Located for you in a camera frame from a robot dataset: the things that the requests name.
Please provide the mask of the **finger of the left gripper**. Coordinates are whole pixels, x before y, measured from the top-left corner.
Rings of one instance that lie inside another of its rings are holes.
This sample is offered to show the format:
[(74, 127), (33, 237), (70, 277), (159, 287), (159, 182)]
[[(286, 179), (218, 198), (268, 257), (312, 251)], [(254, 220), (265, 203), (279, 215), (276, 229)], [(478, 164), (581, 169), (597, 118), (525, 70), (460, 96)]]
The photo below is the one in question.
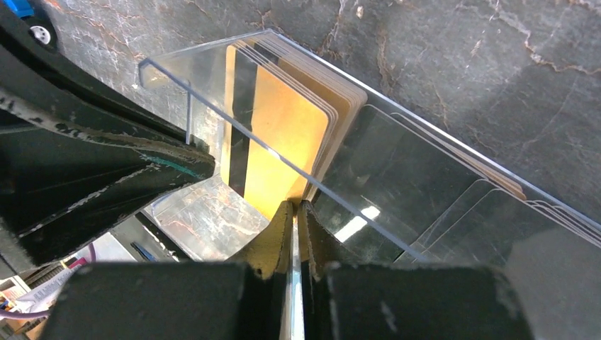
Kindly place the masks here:
[(213, 162), (182, 129), (133, 103), (43, 47), (11, 10), (1, 10), (1, 109), (50, 132), (131, 149), (153, 162)]
[(215, 170), (205, 147), (148, 112), (1, 114), (1, 266), (38, 268)]

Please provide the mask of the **clear acrylic card tray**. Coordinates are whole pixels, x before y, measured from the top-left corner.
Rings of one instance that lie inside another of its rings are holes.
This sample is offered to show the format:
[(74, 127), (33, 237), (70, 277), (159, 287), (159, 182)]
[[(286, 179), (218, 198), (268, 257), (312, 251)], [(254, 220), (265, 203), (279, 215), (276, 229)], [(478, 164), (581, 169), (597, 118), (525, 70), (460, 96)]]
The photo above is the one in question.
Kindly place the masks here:
[(292, 233), (292, 336), (599, 339), (600, 225), (272, 31), (149, 57), (186, 98), (209, 186), (152, 212), (191, 258), (267, 274)]

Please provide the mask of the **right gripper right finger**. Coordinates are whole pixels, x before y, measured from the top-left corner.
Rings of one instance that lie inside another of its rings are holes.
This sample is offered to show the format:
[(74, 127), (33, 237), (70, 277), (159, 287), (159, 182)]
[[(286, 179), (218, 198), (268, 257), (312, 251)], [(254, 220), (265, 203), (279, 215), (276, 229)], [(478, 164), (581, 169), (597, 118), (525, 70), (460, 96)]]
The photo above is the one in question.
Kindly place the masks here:
[(298, 207), (307, 339), (532, 339), (509, 280), (496, 268), (362, 261)]

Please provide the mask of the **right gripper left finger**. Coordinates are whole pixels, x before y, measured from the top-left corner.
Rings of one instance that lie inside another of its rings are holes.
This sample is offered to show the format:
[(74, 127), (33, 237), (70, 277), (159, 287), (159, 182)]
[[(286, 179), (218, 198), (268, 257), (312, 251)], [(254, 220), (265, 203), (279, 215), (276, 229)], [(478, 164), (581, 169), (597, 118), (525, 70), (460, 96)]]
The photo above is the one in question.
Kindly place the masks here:
[(224, 261), (103, 262), (66, 282), (43, 339), (290, 339), (294, 208)]

